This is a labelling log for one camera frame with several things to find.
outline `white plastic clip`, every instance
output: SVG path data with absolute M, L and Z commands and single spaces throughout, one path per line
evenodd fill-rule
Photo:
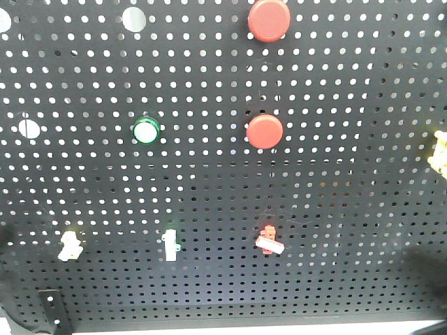
M 165 242 L 166 262 L 175 262 L 177 260 L 177 252 L 182 248 L 177 244 L 177 231 L 168 229 L 161 235 L 161 241 Z
M 428 163 L 433 170 L 447 179 L 447 133 L 437 131 L 434 133 L 434 136 L 438 139 L 438 142 L 434 148 L 433 156 L 428 158 Z
M 271 239 L 266 239 L 265 237 L 258 237 L 256 240 L 256 246 L 258 248 L 264 248 L 269 251 L 273 251 L 274 253 L 277 253 L 279 255 L 282 254 L 284 251 L 284 245 L 282 243 L 273 241 Z
M 62 235 L 61 242 L 64 244 L 64 247 L 57 257 L 63 262 L 77 260 L 81 252 L 84 250 L 84 248 L 80 246 L 81 241 L 76 237 L 76 232 L 65 232 Z

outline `white background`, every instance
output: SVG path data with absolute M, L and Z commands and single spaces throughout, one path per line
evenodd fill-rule
M 153 330 L 146 332 L 83 333 L 84 335 L 410 335 L 438 321 L 357 323 L 349 325 L 283 326 L 250 328 L 210 328 Z M 0 334 L 9 335 L 6 319 L 0 318 Z

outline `white cable clip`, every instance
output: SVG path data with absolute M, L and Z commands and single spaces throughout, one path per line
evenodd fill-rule
M 64 247 L 57 257 L 63 262 L 77 260 L 81 252 L 84 250 L 84 248 L 80 246 L 81 241 L 76 237 L 76 232 L 65 232 L 62 235 L 61 242 L 64 244 Z
M 175 262 L 177 260 L 177 252 L 181 250 L 182 246 L 177 244 L 177 231 L 175 229 L 167 229 L 161 235 L 161 241 L 165 242 L 166 262 Z

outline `red button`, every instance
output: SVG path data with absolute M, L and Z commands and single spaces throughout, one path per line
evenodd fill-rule
M 291 25 L 291 12 L 281 0 L 259 0 L 249 13 L 249 28 L 262 42 L 279 40 Z
M 252 119 L 247 129 L 250 144 L 258 149 L 270 149 L 279 143 L 284 131 L 282 123 L 273 115 L 259 115 Z

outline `yellow clip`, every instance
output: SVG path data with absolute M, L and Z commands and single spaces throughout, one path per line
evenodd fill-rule
M 447 133 L 445 131 L 437 131 L 434 133 L 435 138 L 438 139 L 432 157 L 427 159 L 427 162 L 432 166 L 432 169 L 442 174 L 442 177 L 447 179 Z

